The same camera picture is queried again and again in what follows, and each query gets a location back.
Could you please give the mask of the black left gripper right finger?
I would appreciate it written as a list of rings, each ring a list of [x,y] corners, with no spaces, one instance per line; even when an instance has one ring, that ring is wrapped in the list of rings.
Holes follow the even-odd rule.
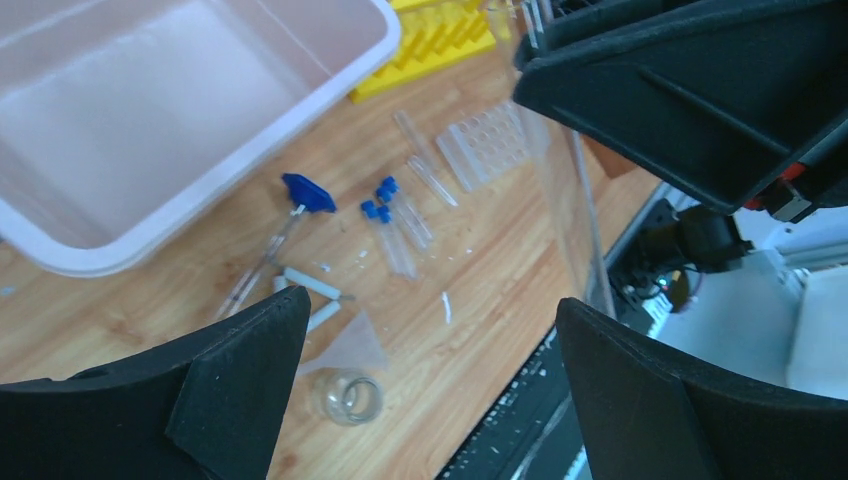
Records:
[[[557,307],[596,479],[843,479],[847,404],[713,365],[576,298]]]

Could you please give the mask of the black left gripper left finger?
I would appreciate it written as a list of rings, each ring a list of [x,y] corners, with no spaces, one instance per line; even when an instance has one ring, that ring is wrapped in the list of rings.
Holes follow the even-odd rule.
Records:
[[[1,388],[5,479],[263,479],[311,309],[288,287],[64,380]]]

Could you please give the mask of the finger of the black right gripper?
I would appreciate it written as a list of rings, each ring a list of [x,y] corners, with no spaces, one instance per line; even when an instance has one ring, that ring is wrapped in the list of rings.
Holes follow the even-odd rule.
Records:
[[[566,4],[513,99],[724,214],[847,203],[843,1]]]

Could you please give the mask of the clear glass test tube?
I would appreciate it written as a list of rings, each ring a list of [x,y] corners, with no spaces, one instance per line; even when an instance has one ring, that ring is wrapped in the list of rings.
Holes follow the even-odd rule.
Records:
[[[458,202],[448,192],[446,187],[439,181],[433,168],[428,162],[417,155],[412,155],[407,160],[407,165],[419,176],[419,178],[448,206],[457,207]]]
[[[614,317],[615,307],[579,135],[518,102],[517,87],[524,74],[516,55],[523,46],[528,46],[532,53],[542,50],[545,27],[553,20],[551,3],[485,1],[482,10],[504,66],[509,103],[516,112],[530,160],[547,200],[554,239],[567,267],[572,295]]]

